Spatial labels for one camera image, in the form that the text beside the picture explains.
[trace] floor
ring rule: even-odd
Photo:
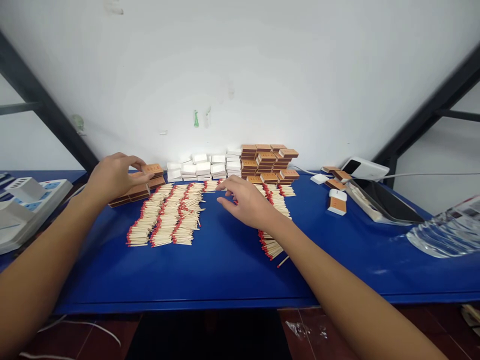
[[[459,305],[397,308],[450,360],[480,360],[480,337],[463,320]],[[278,313],[293,360],[358,360],[322,309],[281,309]]]
[[[480,337],[463,320],[459,305],[398,309],[450,360],[480,360]],[[320,308],[166,311],[94,318],[120,339],[121,346],[91,325],[60,323],[39,333],[24,351],[77,360],[358,359]]]

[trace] red floor tile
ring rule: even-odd
[[[455,343],[448,334],[426,334],[449,360],[473,360]]]
[[[469,329],[458,304],[433,304],[427,310],[448,334],[462,333]]]
[[[444,334],[446,332],[425,306],[400,307],[398,311],[424,334]]]
[[[315,360],[302,318],[297,309],[278,310],[292,360]]]
[[[90,333],[90,327],[59,323],[58,325],[38,333],[23,349],[31,355],[56,355],[76,359]]]
[[[78,360],[122,360],[126,357],[130,343],[139,324],[138,321],[97,321],[97,325],[113,333],[118,342],[103,330],[93,327]]]
[[[480,336],[473,330],[455,332],[450,336],[472,360],[480,360]]]
[[[300,309],[300,316],[316,360],[359,359],[322,309]]]

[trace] forearm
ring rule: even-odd
[[[45,322],[103,204],[87,195],[66,209],[0,274],[0,359],[15,354]]]
[[[290,256],[322,308],[362,359],[446,359],[410,321],[292,221],[280,214],[271,223],[274,225],[267,232]]]

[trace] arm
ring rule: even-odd
[[[238,205],[217,200],[248,226],[270,234],[290,256],[318,302],[343,337],[365,360],[447,358],[392,305],[314,244],[279,213],[255,186],[231,176],[217,190],[228,189]]]
[[[105,205],[152,175],[131,177],[129,165],[145,163],[117,153],[94,169],[85,189],[0,274],[0,359],[21,350],[52,312],[83,240]]]

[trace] white cable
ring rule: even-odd
[[[318,175],[319,174],[318,172],[311,172],[311,171],[308,171],[308,170],[304,170],[301,167],[298,167],[297,165],[290,165],[289,168],[297,168],[298,170],[303,171],[304,173],[307,173],[307,174],[310,174],[310,175]],[[326,177],[333,177],[330,174],[325,174],[325,176]]]
[[[97,325],[97,324],[94,323],[94,322],[63,320],[62,323],[92,325],[92,326],[94,326],[94,327],[96,327],[96,328],[99,328],[100,330],[103,330],[103,331],[106,332],[107,334],[109,334],[112,338],[114,338],[114,339],[116,340],[116,342],[118,343],[119,346],[122,346],[122,343],[120,342],[120,340],[119,340],[118,337],[116,337],[113,333],[111,333],[110,331],[108,331],[106,328],[101,327],[100,325]]]
[[[65,200],[61,204],[64,205],[64,204],[68,203],[75,195],[77,195],[79,192],[81,192],[86,185],[87,184],[83,184],[82,186],[80,186],[72,195],[70,195],[70,197],[67,200]]]
[[[18,354],[19,356],[22,356],[27,359],[55,359],[55,360],[75,360],[74,358],[71,357],[66,357],[66,356],[56,356],[56,355],[32,355],[28,352],[21,352]]]
[[[42,331],[45,331],[47,329],[50,329],[50,328],[53,328],[55,325],[57,324],[60,324],[60,322],[65,319],[67,317],[67,315],[63,315],[61,316],[60,318],[58,318],[57,320],[55,320],[54,322],[52,322],[50,325],[47,325],[45,327],[42,327],[40,330],[37,331],[37,333],[41,333]]]
[[[390,179],[390,178],[396,178],[400,176],[413,176],[413,175],[480,175],[480,172],[418,172],[418,173],[412,172],[412,173],[388,175],[388,176],[378,177],[370,180],[377,181],[382,179]]]

